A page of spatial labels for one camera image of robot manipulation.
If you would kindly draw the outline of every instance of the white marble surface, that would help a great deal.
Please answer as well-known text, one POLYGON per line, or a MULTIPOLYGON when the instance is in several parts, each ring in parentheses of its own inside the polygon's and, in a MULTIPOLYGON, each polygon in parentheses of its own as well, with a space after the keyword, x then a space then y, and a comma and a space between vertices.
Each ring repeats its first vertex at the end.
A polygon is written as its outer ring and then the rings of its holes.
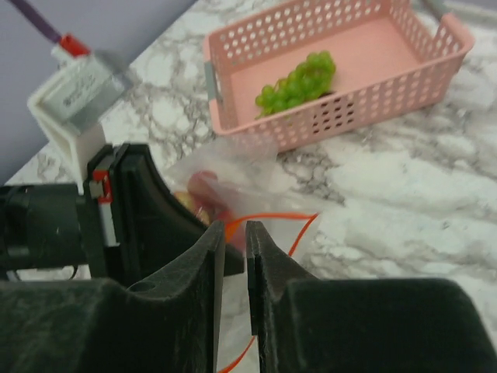
MULTIPOLYGON (((211 141, 203 38, 276 2, 199 0, 132 64, 142 83, 103 119, 108 140, 147 142, 161 172, 211 141)), ((477 43, 443 103, 282 154, 272 188, 322 199, 314 274, 450 278, 497 344, 497 18, 458 12, 477 43)), ((48 145, 11 183, 69 180, 48 145)))

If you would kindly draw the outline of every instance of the green grapes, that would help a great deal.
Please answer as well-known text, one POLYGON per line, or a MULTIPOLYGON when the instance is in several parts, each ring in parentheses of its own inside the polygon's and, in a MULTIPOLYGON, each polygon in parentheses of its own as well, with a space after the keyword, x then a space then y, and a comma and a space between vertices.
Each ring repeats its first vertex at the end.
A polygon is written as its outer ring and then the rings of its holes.
POLYGON ((261 94, 255 98, 255 104, 261 108, 256 119, 318 99, 330 90, 335 73, 336 65, 328 51, 310 53, 275 86, 264 85, 261 94))

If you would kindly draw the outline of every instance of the red clip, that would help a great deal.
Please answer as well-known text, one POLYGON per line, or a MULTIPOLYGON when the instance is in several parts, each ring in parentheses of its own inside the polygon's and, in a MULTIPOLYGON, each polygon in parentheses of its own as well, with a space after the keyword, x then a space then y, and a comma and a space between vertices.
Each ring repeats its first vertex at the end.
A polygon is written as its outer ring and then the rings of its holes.
POLYGON ((112 188, 110 187, 109 171, 94 170, 93 181, 102 183, 103 196, 99 197, 99 204, 110 204, 113 201, 112 188))
POLYGON ((70 33, 64 35, 59 41, 59 45, 63 47, 72 57, 86 56, 90 54, 90 50, 81 41, 73 37, 70 33))

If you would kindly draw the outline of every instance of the orange string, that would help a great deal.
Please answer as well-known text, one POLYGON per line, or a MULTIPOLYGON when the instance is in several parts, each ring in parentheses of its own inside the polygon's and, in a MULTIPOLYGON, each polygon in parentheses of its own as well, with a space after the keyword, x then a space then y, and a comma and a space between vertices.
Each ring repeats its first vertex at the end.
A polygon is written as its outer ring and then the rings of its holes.
MULTIPOLYGON (((304 237, 305 232, 309 229, 311 226, 312 222, 316 220, 316 218, 319 216, 319 214, 314 214, 314 215, 308 215, 308 214, 297 214, 297 213, 292 213, 292 212, 282 212, 282 213, 262 213, 262 214, 255 214, 255 215, 247 215, 242 218, 236 219, 228 224, 226 224, 226 242, 229 242, 231 237, 235 234, 237 229, 240 227, 242 222, 247 221, 247 220, 252 220, 252 219, 264 219, 264 218, 274 218, 274 219, 287 219, 287 220, 305 220, 307 219, 308 222, 305 223, 304 227, 301 229, 299 232, 297 238, 295 239, 294 244, 290 248, 290 251, 288 252, 288 256, 292 257, 293 254, 295 253, 295 250, 298 247, 298 244, 302 240, 302 237, 304 237)), ((253 336, 250 339, 250 342, 248 342, 247 347, 242 351, 240 356, 238 356, 233 362, 231 362, 226 368, 221 369, 218 373, 230 373, 230 371, 233 371, 237 367, 238 364, 240 364, 240 361, 245 357, 247 352, 249 351, 250 347, 253 345, 255 340, 255 337, 253 336)))

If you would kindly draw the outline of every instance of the pink basket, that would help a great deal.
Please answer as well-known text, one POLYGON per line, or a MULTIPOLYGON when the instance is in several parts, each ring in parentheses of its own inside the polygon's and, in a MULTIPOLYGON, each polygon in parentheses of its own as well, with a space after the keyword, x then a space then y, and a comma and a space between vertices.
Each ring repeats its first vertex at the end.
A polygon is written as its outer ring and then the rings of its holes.
POLYGON ((474 38, 440 0, 423 2, 440 21, 435 36, 409 0, 295 0, 208 35, 214 131, 273 136, 282 152, 438 103, 474 38), (261 88, 323 50, 335 93, 255 120, 261 88))

